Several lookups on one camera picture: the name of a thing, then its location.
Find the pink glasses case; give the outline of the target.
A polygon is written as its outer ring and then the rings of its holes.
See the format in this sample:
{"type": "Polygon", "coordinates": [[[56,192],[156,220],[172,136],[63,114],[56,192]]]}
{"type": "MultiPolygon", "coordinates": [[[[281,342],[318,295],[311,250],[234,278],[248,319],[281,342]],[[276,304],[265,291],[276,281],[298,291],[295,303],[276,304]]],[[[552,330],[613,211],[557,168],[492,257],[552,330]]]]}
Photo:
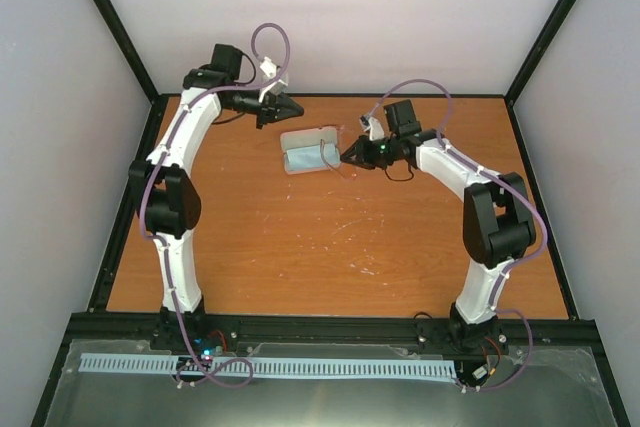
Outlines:
{"type": "Polygon", "coordinates": [[[284,132],[280,135],[284,170],[288,175],[338,169],[338,130],[334,126],[284,132]]]}

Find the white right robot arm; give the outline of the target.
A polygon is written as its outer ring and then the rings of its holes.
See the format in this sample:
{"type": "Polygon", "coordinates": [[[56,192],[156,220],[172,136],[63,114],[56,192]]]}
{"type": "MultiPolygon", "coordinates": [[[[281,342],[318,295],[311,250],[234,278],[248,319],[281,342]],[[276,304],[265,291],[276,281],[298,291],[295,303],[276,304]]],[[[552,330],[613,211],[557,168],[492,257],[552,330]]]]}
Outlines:
{"type": "Polygon", "coordinates": [[[536,241],[534,212],[524,179],[500,174],[463,154],[441,132],[422,128],[409,100],[384,107],[388,130],[363,116],[365,133],[340,156],[366,170],[399,161],[408,171],[438,180],[463,204],[462,237],[470,258],[461,293],[449,314],[449,339],[455,348],[474,348],[493,330],[497,307],[514,265],[536,241]]]}

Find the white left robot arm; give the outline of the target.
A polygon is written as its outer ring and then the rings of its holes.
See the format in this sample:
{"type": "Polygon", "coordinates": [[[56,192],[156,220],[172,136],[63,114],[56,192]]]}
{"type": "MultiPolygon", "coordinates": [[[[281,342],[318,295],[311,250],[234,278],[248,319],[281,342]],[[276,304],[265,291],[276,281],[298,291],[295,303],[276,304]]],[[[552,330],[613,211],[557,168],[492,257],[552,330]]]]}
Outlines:
{"type": "Polygon", "coordinates": [[[202,203],[191,171],[205,135],[223,110],[253,115],[258,129],[304,114],[284,93],[287,63],[261,58],[256,69],[261,82],[252,86],[238,81],[242,60],[239,49],[215,45],[211,62],[185,76],[179,106],[161,140],[128,171],[140,233],[154,244],[159,258],[162,308],[186,314],[175,322],[172,335],[190,350],[201,347],[208,337],[207,323],[192,315],[201,308],[203,294],[193,244],[202,203]]]}

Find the thin brown frame glasses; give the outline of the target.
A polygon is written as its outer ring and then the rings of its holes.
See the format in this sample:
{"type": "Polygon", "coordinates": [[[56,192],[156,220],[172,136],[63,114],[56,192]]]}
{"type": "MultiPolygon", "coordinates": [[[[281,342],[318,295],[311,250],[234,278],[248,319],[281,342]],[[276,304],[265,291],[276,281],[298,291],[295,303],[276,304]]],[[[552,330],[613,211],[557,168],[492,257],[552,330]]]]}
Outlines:
{"type": "Polygon", "coordinates": [[[319,155],[327,170],[346,183],[353,183],[357,174],[351,164],[341,159],[343,151],[348,147],[352,131],[344,125],[327,124],[320,127],[322,134],[319,140],[319,155]]]}

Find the light blue cleaning cloth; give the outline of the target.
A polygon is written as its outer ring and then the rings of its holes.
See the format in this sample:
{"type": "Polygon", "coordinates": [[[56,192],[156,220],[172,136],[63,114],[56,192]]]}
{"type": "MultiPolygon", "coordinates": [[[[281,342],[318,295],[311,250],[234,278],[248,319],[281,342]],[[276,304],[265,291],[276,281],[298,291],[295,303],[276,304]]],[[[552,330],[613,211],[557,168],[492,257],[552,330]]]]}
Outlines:
{"type": "Polygon", "coordinates": [[[286,153],[286,167],[290,172],[323,169],[335,157],[335,145],[311,145],[290,149],[286,153]]]}

